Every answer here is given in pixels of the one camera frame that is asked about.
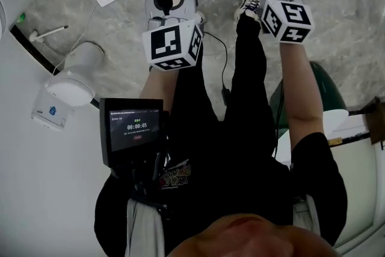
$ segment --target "digital timer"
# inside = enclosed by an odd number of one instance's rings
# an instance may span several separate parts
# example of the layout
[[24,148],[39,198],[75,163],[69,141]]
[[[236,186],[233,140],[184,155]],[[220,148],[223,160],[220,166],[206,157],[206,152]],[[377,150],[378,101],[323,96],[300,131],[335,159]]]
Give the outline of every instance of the digital timer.
[[136,123],[134,125],[128,125],[127,129],[144,129],[147,127],[146,123]]

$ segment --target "black pants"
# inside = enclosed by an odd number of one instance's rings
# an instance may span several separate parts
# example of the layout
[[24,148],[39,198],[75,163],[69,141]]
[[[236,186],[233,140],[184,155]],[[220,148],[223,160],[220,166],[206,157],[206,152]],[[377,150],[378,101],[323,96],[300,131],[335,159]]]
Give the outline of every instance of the black pants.
[[258,22],[245,14],[241,16],[236,29],[235,73],[223,122],[218,121],[205,89],[203,47],[197,65],[180,70],[170,117],[171,148],[178,155],[182,155],[181,149],[188,150],[203,142],[207,145],[215,141],[237,150],[255,148],[257,138],[263,144],[263,150],[258,152],[271,156],[276,136],[263,83],[266,56],[258,39],[259,31]]

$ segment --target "gray floor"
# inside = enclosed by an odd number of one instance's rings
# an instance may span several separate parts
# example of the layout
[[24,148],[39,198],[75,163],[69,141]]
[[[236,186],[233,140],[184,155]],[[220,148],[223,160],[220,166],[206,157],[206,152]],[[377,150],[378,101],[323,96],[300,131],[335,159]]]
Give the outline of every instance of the gray floor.
[[[19,27],[28,36],[52,28],[70,27],[46,39],[56,51],[35,43],[54,64],[68,53],[83,32],[95,0],[35,0]],[[109,61],[97,76],[99,96],[135,98],[148,74],[141,33],[145,30],[144,0],[118,0],[97,7],[84,39],[104,48]],[[385,95],[384,19],[385,0],[304,0],[312,8],[316,30],[306,48],[311,60],[319,61],[331,75],[348,106],[361,105],[375,95]],[[235,60],[235,24],[232,14],[240,0],[199,0],[199,10],[208,18],[207,31],[229,47],[225,83],[231,86]],[[277,43],[260,37],[268,59],[265,80],[270,96],[282,76]],[[253,38],[250,37],[250,52]],[[206,88],[219,118],[224,114],[221,98],[223,47],[205,37],[203,70]]]

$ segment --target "sneaker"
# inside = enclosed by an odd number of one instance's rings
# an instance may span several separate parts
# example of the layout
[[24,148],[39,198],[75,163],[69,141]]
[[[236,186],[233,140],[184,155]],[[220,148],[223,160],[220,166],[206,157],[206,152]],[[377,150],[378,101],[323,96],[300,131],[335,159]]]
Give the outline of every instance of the sneaker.
[[245,13],[247,16],[259,21],[257,15],[257,9],[260,7],[259,1],[260,0],[242,0],[242,5],[234,12],[234,20],[238,22],[241,18],[241,14]]

